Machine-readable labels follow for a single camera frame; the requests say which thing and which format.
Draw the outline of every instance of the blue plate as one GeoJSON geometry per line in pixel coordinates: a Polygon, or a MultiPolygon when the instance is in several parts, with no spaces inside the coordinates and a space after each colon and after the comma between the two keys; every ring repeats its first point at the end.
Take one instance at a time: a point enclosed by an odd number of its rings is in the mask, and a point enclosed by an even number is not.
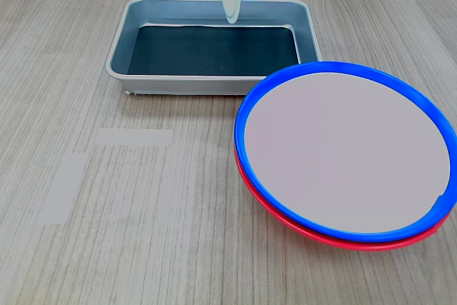
{"type": "Polygon", "coordinates": [[[428,100],[423,94],[416,91],[413,87],[391,75],[366,66],[335,61],[317,61],[308,64],[291,66],[268,76],[259,84],[257,84],[251,90],[251,92],[249,92],[249,94],[244,99],[240,109],[238,110],[238,116],[235,122],[235,145],[241,166],[246,172],[247,177],[251,180],[251,183],[256,187],[259,193],[268,202],[270,202],[270,204],[275,206],[279,211],[294,220],[296,223],[306,226],[314,231],[321,232],[322,234],[339,239],[371,243],[406,239],[408,237],[420,234],[421,232],[431,228],[433,225],[438,223],[452,210],[455,203],[457,202],[457,137],[452,126],[449,124],[444,115],[438,110],[438,108],[436,108],[436,106],[430,100],[428,100]],[[249,163],[244,141],[246,122],[248,120],[249,114],[251,113],[251,110],[265,94],[280,84],[300,76],[314,73],[348,74],[383,84],[384,86],[397,91],[412,101],[425,114],[427,114],[428,117],[438,127],[448,148],[451,173],[449,176],[448,186],[444,193],[438,197],[431,210],[418,221],[405,226],[402,229],[367,234],[328,228],[309,221],[308,219],[303,218],[302,216],[285,207],[281,202],[277,201],[268,192],[268,189],[266,189],[257,179],[249,163]]]}

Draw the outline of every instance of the light wood grain surface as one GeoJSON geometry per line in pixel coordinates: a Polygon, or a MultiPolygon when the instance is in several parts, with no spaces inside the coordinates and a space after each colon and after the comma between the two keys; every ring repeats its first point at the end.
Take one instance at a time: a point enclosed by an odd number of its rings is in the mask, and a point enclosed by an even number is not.
{"type": "MultiPolygon", "coordinates": [[[[457,215],[399,251],[286,229],[238,176],[239,97],[127,96],[104,62],[129,0],[0,0],[0,304],[457,304],[457,215]],[[168,147],[100,128],[171,129],[168,147]],[[68,220],[40,225],[65,154],[68,220]]],[[[302,0],[324,59],[373,66],[457,128],[457,0],[302,0]]]]}

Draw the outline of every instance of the stacked plates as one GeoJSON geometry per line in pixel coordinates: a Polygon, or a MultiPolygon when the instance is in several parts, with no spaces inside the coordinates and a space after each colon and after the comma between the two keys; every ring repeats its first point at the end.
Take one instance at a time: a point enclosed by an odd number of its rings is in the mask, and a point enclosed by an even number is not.
{"type": "Polygon", "coordinates": [[[457,138],[422,94],[342,62],[282,69],[235,123],[243,180],[277,219],[326,244],[396,249],[437,232],[457,202],[457,138]]]}

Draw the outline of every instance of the red plate rim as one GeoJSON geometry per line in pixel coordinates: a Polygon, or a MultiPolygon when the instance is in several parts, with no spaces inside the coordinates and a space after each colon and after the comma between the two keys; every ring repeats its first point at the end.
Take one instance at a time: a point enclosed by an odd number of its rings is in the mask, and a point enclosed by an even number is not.
{"type": "Polygon", "coordinates": [[[438,232],[438,229],[441,225],[446,221],[449,217],[449,214],[446,215],[443,219],[441,219],[437,224],[421,232],[418,235],[409,237],[407,239],[402,239],[399,241],[391,241],[391,242],[383,242],[383,243],[361,243],[361,242],[353,242],[353,241],[345,241],[343,239],[336,239],[331,236],[323,235],[318,233],[317,231],[310,230],[305,226],[302,226],[295,221],[292,221],[282,212],[280,212],[277,208],[272,206],[262,195],[257,191],[257,189],[253,186],[247,175],[245,174],[243,167],[240,164],[238,159],[238,153],[235,147],[235,160],[236,165],[238,166],[239,173],[241,178],[243,179],[244,183],[248,187],[249,191],[252,193],[254,198],[276,219],[278,219],[281,223],[285,224],[288,228],[297,231],[298,233],[313,239],[314,241],[318,241],[324,244],[328,244],[330,246],[336,246],[342,249],[348,250],[357,250],[357,251],[387,251],[387,250],[394,250],[404,248],[406,246],[410,246],[412,244],[418,243],[423,241],[424,239],[428,238],[429,236],[438,232]]]}

